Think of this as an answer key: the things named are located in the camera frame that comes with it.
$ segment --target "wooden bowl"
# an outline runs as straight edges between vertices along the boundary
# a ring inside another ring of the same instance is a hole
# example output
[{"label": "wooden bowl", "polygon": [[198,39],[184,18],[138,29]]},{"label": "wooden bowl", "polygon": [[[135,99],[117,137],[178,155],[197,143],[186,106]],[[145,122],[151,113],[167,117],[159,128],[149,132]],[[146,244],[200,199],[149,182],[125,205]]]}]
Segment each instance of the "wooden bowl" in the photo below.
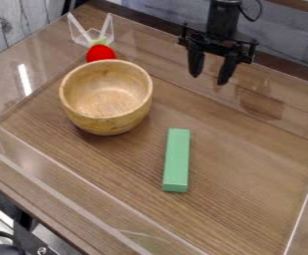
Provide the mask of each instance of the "wooden bowl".
[{"label": "wooden bowl", "polygon": [[119,134],[150,111],[153,80],[130,62],[97,61],[66,76],[59,95],[68,118],[81,129],[101,135]]}]

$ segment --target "red ball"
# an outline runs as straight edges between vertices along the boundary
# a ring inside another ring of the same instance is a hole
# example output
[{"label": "red ball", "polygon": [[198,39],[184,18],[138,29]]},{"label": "red ball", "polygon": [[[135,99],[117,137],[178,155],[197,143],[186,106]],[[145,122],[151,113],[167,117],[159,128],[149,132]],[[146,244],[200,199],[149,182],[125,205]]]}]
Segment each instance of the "red ball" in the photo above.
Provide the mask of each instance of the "red ball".
[{"label": "red ball", "polygon": [[95,45],[87,52],[86,61],[94,62],[98,60],[113,60],[117,58],[114,50],[106,45]]}]

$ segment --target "robotic arm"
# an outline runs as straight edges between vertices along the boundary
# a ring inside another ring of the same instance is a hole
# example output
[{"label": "robotic arm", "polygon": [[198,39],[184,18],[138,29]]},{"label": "robotic arm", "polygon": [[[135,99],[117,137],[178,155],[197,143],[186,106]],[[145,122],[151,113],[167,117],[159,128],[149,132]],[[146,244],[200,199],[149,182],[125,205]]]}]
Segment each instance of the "robotic arm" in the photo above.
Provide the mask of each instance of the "robotic arm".
[{"label": "robotic arm", "polygon": [[197,77],[201,74],[205,55],[204,52],[224,57],[224,64],[220,69],[217,84],[225,85],[241,62],[250,64],[254,57],[254,50],[258,42],[254,39],[240,35],[237,22],[240,14],[254,22],[262,13],[262,5],[256,18],[249,17],[241,6],[242,0],[210,0],[206,32],[198,32],[182,26],[178,43],[188,49],[189,72]]}]

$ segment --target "green rectangular block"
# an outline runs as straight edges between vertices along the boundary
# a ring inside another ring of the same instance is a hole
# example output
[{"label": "green rectangular block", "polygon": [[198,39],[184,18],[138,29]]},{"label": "green rectangular block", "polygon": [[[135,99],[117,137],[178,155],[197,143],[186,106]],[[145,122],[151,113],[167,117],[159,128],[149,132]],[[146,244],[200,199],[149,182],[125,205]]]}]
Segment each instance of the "green rectangular block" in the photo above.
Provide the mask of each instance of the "green rectangular block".
[{"label": "green rectangular block", "polygon": [[188,191],[189,176],[189,129],[170,128],[167,131],[162,190]]}]

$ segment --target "bowl rim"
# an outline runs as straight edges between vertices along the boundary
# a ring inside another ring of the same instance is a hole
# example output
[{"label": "bowl rim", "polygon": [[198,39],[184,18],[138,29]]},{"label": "bowl rim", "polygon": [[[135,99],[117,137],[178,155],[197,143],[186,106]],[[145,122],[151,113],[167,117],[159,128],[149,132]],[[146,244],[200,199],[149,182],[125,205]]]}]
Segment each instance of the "bowl rim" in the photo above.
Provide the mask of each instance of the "bowl rim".
[{"label": "bowl rim", "polygon": [[[82,114],[81,112],[78,112],[73,107],[71,105],[68,104],[67,100],[66,100],[66,97],[64,97],[64,87],[66,87],[66,84],[67,84],[67,81],[68,79],[73,77],[73,75],[75,73],[78,73],[82,69],[85,69],[86,67],[89,66],[94,66],[94,65],[102,65],[103,63],[121,63],[123,65],[129,65],[129,66],[133,66],[135,69],[138,69],[141,71],[141,73],[145,75],[147,81],[149,81],[149,91],[147,91],[147,94],[146,94],[146,97],[143,99],[143,102],[135,107],[133,108],[131,110],[126,111],[126,112],[122,112],[121,114],[115,115],[115,116],[105,116],[105,117],[90,117],[85,114]],[[141,67],[138,66],[137,64],[134,64],[133,62],[129,62],[129,61],[123,61],[123,60],[101,60],[101,61],[94,61],[94,62],[90,62],[90,63],[86,63],[83,65],[81,65],[79,67],[77,67],[73,71],[70,71],[70,73],[66,75],[63,81],[62,81],[62,84],[60,84],[60,87],[59,87],[59,97],[60,97],[60,100],[62,100],[62,103],[64,105],[64,107],[71,111],[74,112],[78,116],[82,116],[87,119],[91,119],[91,120],[106,120],[106,119],[114,119],[114,118],[119,118],[119,117],[123,117],[126,115],[129,115],[130,113],[135,112],[146,103],[147,101],[150,100],[151,96],[153,96],[153,90],[154,90],[154,85],[153,85],[153,79],[151,79],[151,76],[149,74],[149,72]]]}]

